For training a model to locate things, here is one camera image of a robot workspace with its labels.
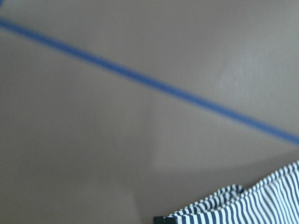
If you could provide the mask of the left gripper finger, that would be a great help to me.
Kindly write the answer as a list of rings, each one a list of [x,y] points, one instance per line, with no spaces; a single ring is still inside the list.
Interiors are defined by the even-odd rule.
[[[176,224],[174,217],[153,217],[153,224]]]

